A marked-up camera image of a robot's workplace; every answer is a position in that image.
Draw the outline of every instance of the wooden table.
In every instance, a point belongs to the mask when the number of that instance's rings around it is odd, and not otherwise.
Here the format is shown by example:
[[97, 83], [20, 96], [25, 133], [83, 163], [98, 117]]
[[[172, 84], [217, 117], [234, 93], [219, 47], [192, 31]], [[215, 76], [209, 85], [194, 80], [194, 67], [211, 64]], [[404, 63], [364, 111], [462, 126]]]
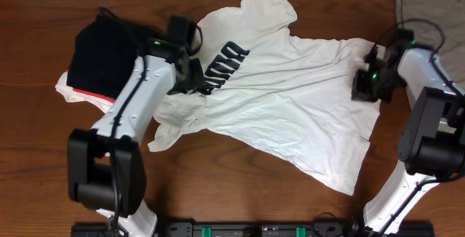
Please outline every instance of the wooden table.
[[[291, 34], [374, 41], [395, 22], [395, 0], [289, 0], [299, 19]], [[240, 0], [0, 0], [0, 236], [69, 236], [74, 222], [103, 218], [68, 198], [66, 142], [75, 127], [102, 116], [89, 103], [66, 103], [54, 90], [74, 38], [106, 5], [116, 14], [165, 27], [171, 14], [200, 20]], [[160, 217], [199, 222], [307, 221], [320, 212], [350, 217], [381, 189], [397, 161], [410, 113], [397, 90], [371, 137], [354, 196], [331, 190], [292, 164], [219, 134], [183, 136], [149, 153], [142, 147], [145, 200]], [[465, 180], [441, 185], [408, 215], [431, 220], [438, 236], [464, 236]]]

